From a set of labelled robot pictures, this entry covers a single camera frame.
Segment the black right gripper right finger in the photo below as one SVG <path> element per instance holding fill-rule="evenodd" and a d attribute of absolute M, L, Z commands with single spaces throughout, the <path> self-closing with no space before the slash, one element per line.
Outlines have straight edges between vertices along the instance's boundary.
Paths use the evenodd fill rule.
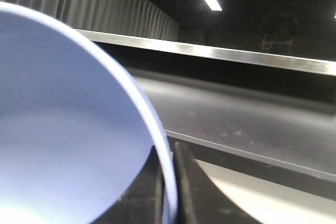
<path fill-rule="evenodd" d="M 211 181 L 182 142 L 173 145 L 178 189 L 177 223 L 260 223 Z"/>

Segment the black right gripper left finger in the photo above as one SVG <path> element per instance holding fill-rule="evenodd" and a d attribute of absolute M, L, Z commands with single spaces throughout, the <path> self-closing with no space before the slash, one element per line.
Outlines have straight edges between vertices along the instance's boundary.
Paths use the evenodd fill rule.
<path fill-rule="evenodd" d="M 93 223 L 162 223 L 164 180 L 155 147 L 132 184 Z"/>

